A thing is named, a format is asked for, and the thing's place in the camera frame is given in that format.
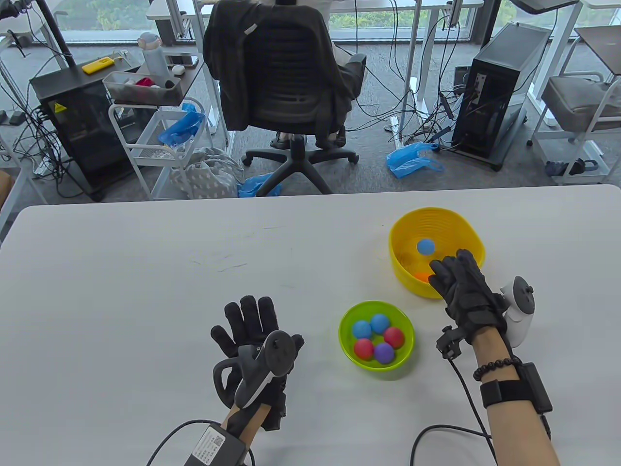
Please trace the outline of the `person's right hand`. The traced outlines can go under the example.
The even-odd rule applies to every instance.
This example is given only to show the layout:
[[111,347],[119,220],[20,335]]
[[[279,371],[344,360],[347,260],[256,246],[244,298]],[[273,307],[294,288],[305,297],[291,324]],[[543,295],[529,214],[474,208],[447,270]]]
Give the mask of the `person's right hand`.
[[446,302],[446,313],[468,344],[485,328],[506,333],[506,303],[499,293],[491,291],[470,251],[459,249],[455,256],[434,259],[429,266],[433,272],[429,284]]

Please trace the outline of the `person's left hand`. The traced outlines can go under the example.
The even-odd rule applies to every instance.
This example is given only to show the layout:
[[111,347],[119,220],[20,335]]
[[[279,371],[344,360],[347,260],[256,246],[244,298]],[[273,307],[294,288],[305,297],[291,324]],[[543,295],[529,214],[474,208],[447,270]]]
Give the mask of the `person's left hand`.
[[213,326],[211,337],[224,355],[231,359],[239,355],[241,346],[261,346],[267,335],[278,330],[278,319],[270,297],[256,300],[252,295],[229,302],[224,308],[231,335],[220,325]]

